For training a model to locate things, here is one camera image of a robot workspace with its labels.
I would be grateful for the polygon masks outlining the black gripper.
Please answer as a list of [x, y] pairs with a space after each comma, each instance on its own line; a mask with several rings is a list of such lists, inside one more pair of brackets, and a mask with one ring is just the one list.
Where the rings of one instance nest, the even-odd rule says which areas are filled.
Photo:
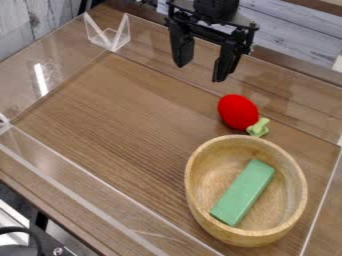
[[193, 37], [220, 44], [212, 81], [235, 71], [240, 54], [248, 54], [257, 24], [237, 12], [239, 0], [167, 0], [172, 59], [179, 68], [193, 57]]

